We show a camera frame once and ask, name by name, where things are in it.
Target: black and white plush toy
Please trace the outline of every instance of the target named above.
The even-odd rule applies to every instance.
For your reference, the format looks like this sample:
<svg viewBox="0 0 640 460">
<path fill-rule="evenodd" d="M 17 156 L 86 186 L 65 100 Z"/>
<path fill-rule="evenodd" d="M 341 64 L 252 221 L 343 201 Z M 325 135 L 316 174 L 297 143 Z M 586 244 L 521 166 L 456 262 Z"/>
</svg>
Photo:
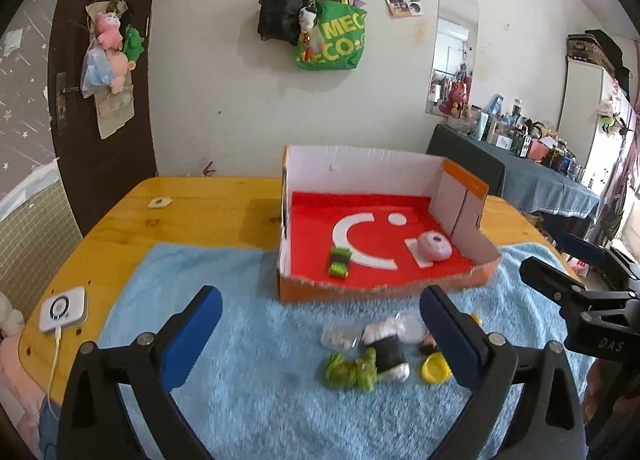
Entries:
<svg viewBox="0 0 640 460">
<path fill-rule="evenodd" d="M 409 378 L 409 363 L 404 359 L 404 350 L 398 334 L 404 332 L 404 325 L 395 317 L 380 323 L 367 325 L 361 343 L 376 350 L 378 380 L 400 380 Z"/>
</svg>

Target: mirror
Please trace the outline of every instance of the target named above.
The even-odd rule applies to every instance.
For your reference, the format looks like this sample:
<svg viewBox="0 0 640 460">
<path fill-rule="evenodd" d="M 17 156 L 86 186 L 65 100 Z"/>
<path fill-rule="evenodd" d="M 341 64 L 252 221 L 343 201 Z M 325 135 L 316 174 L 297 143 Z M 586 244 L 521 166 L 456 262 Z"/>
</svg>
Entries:
<svg viewBox="0 0 640 460">
<path fill-rule="evenodd" d="M 475 0 L 439 0 L 428 114 L 458 117 L 463 113 L 463 105 L 468 104 L 476 62 L 478 18 L 479 5 Z"/>
</svg>

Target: door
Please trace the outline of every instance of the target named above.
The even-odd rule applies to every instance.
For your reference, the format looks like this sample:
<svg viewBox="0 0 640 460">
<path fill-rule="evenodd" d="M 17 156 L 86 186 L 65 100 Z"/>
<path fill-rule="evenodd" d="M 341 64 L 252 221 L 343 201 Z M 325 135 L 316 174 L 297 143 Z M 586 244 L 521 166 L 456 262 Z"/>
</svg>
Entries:
<svg viewBox="0 0 640 460">
<path fill-rule="evenodd" d="M 100 138 L 94 98 L 79 92 L 60 94 L 56 76 L 66 74 L 66 88 L 78 86 L 89 43 L 85 7 L 95 0 L 58 0 L 49 41 L 48 95 L 51 132 L 66 195 L 82 234 L 142 180 L 157 175 L 148 100 L 148 25 L 152 0 L 124 0 L 133 26 L 145 38 L 145 52 L 131 73 L 135 115 L 106 139 Z"/>
</svg>

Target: curtain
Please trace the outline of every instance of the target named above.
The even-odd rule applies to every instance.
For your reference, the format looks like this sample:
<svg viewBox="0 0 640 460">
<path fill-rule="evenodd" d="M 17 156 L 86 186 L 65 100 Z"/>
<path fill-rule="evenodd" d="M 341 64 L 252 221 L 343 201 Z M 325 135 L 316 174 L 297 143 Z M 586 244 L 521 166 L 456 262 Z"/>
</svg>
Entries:
<svg viewBox="0 0 640 460">
<path fill-rule="evenodd" d="M 640 42 L 636 40 L 636 54 L 638 55 L 638 74 L 640 78 Z M 640 112 L 640 79 L 638 79 L 638 99 L 634 107 Z M 607 241 L 615 237 L 622 221 L 626 185 L 635 191 L 640 185 L 640 117 L 632 115 L 629 129 L 633 134 L 626 138 L 626 145 L 620 148 L 618 162 L 603 196 L 603 207 L 598 216 L 595 227 L 588 236 L 588 240 L 598 245 L 606 245 Z"/>
</svg>

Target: star-patterned wallpaper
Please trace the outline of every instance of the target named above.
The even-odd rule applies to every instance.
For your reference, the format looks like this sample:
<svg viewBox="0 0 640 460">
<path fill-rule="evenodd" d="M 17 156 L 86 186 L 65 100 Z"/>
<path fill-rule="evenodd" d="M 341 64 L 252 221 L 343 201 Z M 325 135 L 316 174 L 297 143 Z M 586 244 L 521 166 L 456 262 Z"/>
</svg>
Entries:
<svg viewBox="0 0 640 460">
<path fill-rule="evenodd" d="M 49 36 L 57 2 L 24 0 L 1 38 L 0 198 L 56 156 L 46 86 Z M 16 30 L 22 30 L 20 48 L 6 56 L 6 34 Z"/>
</svg>

